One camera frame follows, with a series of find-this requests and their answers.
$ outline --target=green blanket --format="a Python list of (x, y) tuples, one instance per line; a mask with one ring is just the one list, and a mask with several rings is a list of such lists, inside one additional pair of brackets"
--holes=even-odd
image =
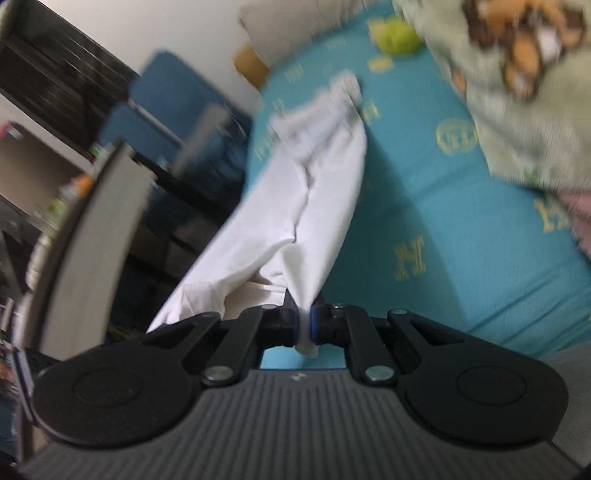
[[(591, 2), (568, 3), (591, 18)], [(470, 43), (462, 0), (394, 0), (394, 7), (454, 88), (452, 69), (465, 75), (466, 104), (494, 176), (545, 190), (591, 188), (591, 48), (550, 66), (537, 97), (524, 102), (506, 91), (505, 51)]]

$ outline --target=blue bedsheet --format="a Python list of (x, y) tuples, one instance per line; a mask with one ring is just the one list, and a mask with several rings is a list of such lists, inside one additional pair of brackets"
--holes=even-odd
[[(405, 308), (533, 356), (591, 339), (591, 270), (568, 226), (542, 193), (490, 177), (470, 115), (427, 49), (392, 64), (381, 56), (367, 21), (392, 14), (378, 4), (274, 70), (247, 183), (269, 159), (270, 116), (350, 69), (362, 87), (368, 152), (327, 301), (373, 316)], [(327, 351), (315, 364), (277, 349), (264, 365), (343, 364), (338, 349)]]

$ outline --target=white cloth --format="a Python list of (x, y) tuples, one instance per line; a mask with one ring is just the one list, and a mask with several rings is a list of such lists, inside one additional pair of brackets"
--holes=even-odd
[(201, 312), (236, 318), (283, 304), (300, 313), (298, 350), (314, 355), (310, 306), (335, 263), (363, 178), (367, 138), (355, 75), (342, 72), (306, 105), (272, 118), (265, 172), (164, 304), (148, 330)]

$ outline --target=tennis ball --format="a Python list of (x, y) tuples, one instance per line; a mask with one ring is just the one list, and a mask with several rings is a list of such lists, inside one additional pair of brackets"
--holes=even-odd
[(379, 49), (388, 55), (410, 55), (423, 46), (413, 28), (399, 18), (388, 20), (375, 36), (375, 41)]

